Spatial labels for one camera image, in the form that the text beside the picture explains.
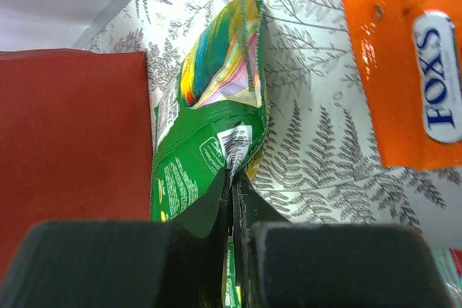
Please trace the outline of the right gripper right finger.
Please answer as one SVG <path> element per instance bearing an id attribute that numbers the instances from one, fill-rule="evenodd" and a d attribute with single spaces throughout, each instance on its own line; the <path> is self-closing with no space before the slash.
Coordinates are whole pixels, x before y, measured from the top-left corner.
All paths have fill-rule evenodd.
<path id="1" fill-rule="evenodd" d="M 232 183 L 243 307 L 451 307 L 430 248 L 397 224 L 292 223 Z"/>

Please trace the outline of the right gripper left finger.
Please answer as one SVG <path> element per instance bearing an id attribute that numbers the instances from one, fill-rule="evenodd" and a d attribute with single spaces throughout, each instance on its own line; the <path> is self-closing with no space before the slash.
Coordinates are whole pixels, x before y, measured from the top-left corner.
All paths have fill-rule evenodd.
<path id="1" fill-rule="evenodd" d="M 229 172 L 167 222 L 46 221 L 23 238 L 3 307 L 221 307 Z"/>

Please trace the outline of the green snack packet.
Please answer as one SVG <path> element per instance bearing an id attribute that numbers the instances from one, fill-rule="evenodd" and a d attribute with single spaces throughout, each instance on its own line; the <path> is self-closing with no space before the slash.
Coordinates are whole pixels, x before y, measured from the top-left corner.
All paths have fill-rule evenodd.
<path id="1" fill-rule="evenodd" d="M 173 225 L 161 307 L 223 307 L 231 186 L 268 128 L 262 3 L 232 0 L 153 109 L 153 221 Z"/>

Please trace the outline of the teal candy bag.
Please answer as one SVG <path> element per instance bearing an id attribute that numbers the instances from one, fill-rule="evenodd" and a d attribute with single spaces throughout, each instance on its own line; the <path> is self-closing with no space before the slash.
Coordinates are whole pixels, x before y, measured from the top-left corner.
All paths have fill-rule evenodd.
<path id="1" fill-rule="evenodd" d="M 453 307 L 461 307 L 461 250 L 434 248 L 432 255 Z"/>

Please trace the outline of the red paper bag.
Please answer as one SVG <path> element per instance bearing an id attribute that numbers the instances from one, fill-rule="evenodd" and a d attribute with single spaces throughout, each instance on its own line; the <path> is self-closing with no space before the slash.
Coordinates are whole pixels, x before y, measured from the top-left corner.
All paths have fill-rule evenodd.
<path id="1" fill-rule="evenodd" d="M 143 52 L 2 52 L 1 272 L 36 223 L 147 220 L 152 153 Z"/>

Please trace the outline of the orange Fox's candy bag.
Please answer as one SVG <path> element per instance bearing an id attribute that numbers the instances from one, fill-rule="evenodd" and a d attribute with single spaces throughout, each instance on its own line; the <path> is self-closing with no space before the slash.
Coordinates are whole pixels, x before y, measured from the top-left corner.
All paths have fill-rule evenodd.
<path id="1" fill-rule="evenodd" d="M 343 0 L 385 166 L 461 164 L 461 0 Z"/>

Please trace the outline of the floral table mat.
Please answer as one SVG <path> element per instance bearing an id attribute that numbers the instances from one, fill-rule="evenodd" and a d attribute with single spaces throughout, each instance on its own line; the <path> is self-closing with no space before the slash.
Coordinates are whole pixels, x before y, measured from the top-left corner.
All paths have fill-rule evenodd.
<path id="1" fill-rule="evenodd" d="M 77 41 L 144 50 L 158 100 L 230 0 L 113 0 Z M 461 169 L 384 167 L 341 0 L 262 0 L 271 118 L 253 184 L 292 221 L 401 222 L 437 247 L 461 246 Z"/>

